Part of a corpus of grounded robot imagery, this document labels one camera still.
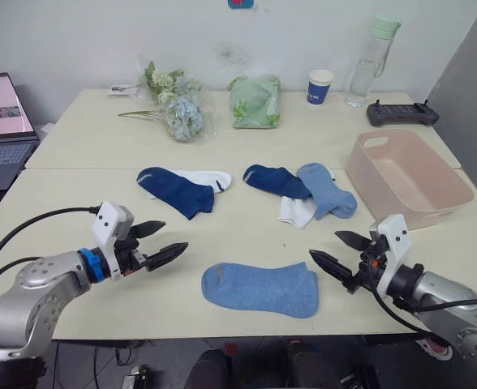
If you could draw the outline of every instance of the green cloth bag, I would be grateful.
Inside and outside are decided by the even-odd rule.
[[[275,128],[280,120],[280,79],[240,76],[230,83],[235,128]]]

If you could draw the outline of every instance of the white table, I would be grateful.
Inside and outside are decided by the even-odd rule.
[[[45,142],[26,164],[28,168],[144,168],[236,169],[248,165],[297,169],[319,161],[331,169],[344,169],[355,140],[374,130],[366,108],[353,109],[342,93],[330,93],[315,107],[303,92],[284,92],[277,129],[237,130],[231,126],[229,93],[208,92],[213,102],[217,135],[194,143],[173,142],[161,124],[144,119],[120,118],[118,113],[145,109],[128,97],[107,96],[106,90],[79,94]],[[376,93],[371,100],[384,104],[410,104],[405,93]],[[446,162],[460,163],[432,127],[409,125]]]
[[[344,170],[337,184],[350,190],[359,209],[348,220],[328,215],[303,231],[277,221],[280,198],[246,185],[241,177],[247,163],[228,169],[234,182],[217,195],[211,214],[193,220],[160,200],[149,200],[135,184],[139,169],[29,169],[22,173],[0,204],[0,239],[32,216],[60,207],[97,205],[112,200],[129,208],[135,222],[164,220],[166,227],[141,241],[144,253],[173,242],[190,242],[185,253],[152,273],[140,271],[122,281],[106,280],[74,300],[63,312],[56,339],[135,339],[200,336],[266,336],[400,333],[376,304],[359,290],[351,296],[333,277],[321,271],[309,249],[327,250],[352,270],[359,255],[334,235],[349,229],[367,235],[372,215],[355,192]],[[477,190],[475,199],[440,224],[410,232],[409,264],[423,263],[477,290]],[[51,255],[93,247],[93,216],[78,213],[35,224],[18,235],[0,254],[0,267],[29,255]],[[320,308],[308,319],[267,312],[228,310],[206,301],[200,279],[219,262],[257,267],[282,267],[305,261],[319,276]],[[12,284],[15,270],[0,278],[0,293]],[[406,312],[401,315],[412,320]]]

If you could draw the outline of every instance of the pink plastic basket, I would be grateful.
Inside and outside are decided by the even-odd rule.
[[[376,219],[402,213],[409,229],[435,224],[474,198],[453,169],[408,130],[360,135],[346,172]]]

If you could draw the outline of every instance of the blue ring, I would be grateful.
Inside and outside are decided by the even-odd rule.
[[[91,250],[87,249],[79,249],[80,253],[84,255],[87,259],[88,265],[92,268],[94,272],[94,276],[96,277],[97,282],[102,282],[104,280],[103,271],[101,270],[101,260],[96,254],[94,254]]]

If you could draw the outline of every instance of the flower bouquet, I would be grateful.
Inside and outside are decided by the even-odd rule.
[[[193,75],[182,70],[165,73],[150,62],[141,77],[140,89],[149,96],[152,108],[120,113],[119,116],[145,117],[162,122],[168,134],[181,142],[193,139],[202,131],[202,87]]]

